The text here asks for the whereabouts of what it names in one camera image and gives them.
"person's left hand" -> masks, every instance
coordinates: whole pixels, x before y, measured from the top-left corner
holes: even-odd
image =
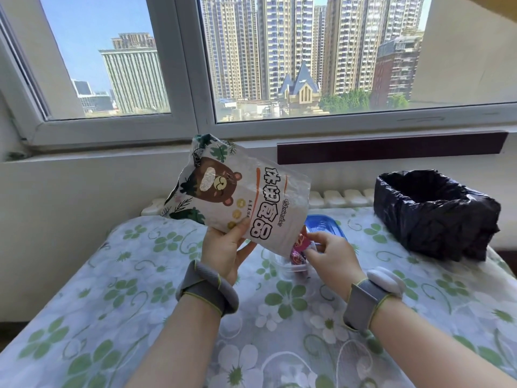
[[[237,280],[237,269],[257,245],[249,242],[237,251],[245,240],[242,236],[249,226],[250,219],[246,217],[227,234],[209,227],[203,240],[201,262],[214,269],[232,286]]]

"blue lid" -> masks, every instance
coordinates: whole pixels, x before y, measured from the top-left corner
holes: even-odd
[[[307,230],[309,232],[313,231],[326,231],[330,234],[339,235],[346,240],[343,231],[338,226],[335,220],[333,220],[330,216],[326,215],[307,215],[307,219],[305,220],[305,226],[307,226]]]

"hand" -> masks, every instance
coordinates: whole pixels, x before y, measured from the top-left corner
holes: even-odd
[[[244,242],[242,236],[249,226],[250,219],[246,217],[227,234],[209,227],[203,240],[201,262],[214,269],[232,286],[237,280],[237,269],[257,246],[255,242],[249,242],[237,251]]]
[[[363,280],[366,275],[362,271],[355,251],[343,237],[324,231],[308,233],[307,237],[316,242],[319,254],[315,250],[306,249],[303,253],[314,267],[321,280],[338,294],[345,302],[353,283]]]

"red brick building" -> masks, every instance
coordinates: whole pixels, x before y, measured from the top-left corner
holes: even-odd
[[[388,108],[388,98],[394,95],[411,99],[421,44],[422,36],[402,36],[379,46],[370,97],[372,110]]]

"person's right hand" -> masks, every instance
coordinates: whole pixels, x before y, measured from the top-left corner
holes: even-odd
[[[322,252],[320,254],[315,250],[306,249],[303,253],[307,260],[320,275],[323,283],[347,302],[352,284],[366,277],[352,245],[343,237],[324,231],[308,233],[307,238],[320,244],[318,250]]]

